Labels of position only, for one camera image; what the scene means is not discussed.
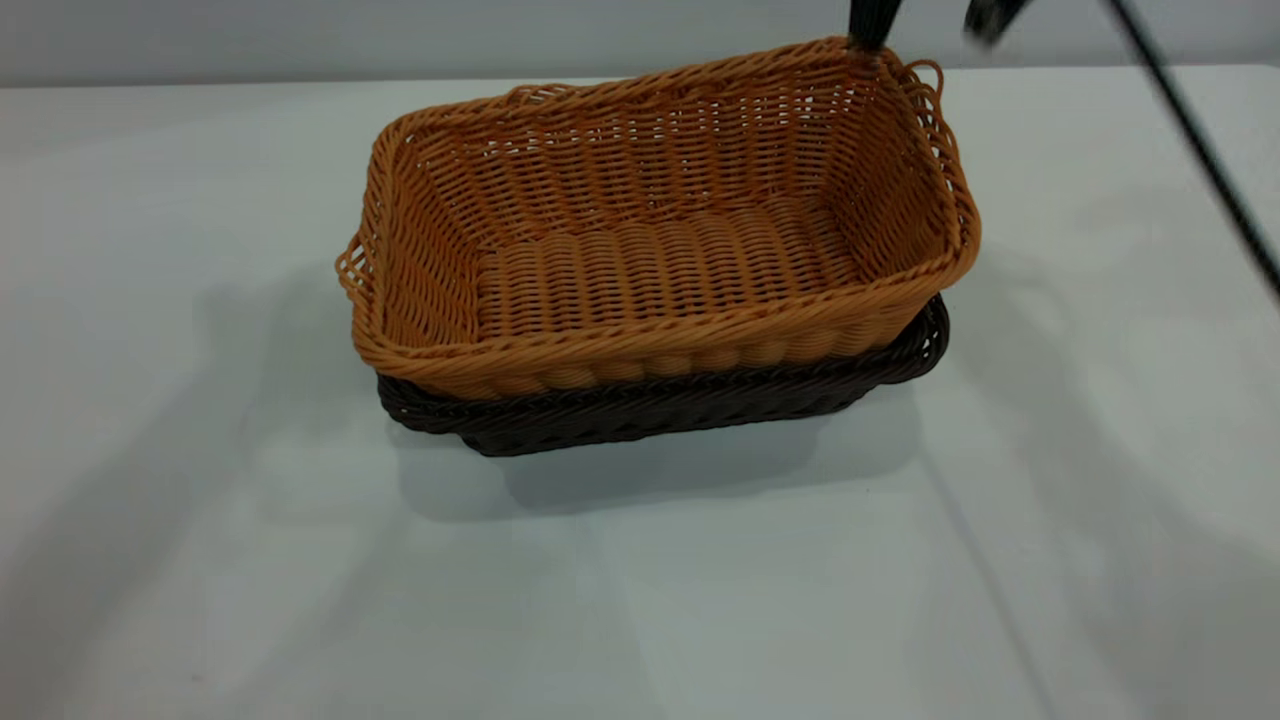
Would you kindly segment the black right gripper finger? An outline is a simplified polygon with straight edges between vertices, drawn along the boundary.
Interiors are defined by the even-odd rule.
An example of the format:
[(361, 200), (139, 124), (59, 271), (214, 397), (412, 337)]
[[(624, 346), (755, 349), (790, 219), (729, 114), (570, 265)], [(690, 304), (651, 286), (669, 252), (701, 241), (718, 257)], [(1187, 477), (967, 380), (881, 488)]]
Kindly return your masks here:
[(977, 44), (997, 45), (1028, 5), (1028, 0), (972, 0), (965, 12), (964, 31)]
[(879, 53), (896, 22), (901, 0), (851, 0), (847, 38), (852, 50)]

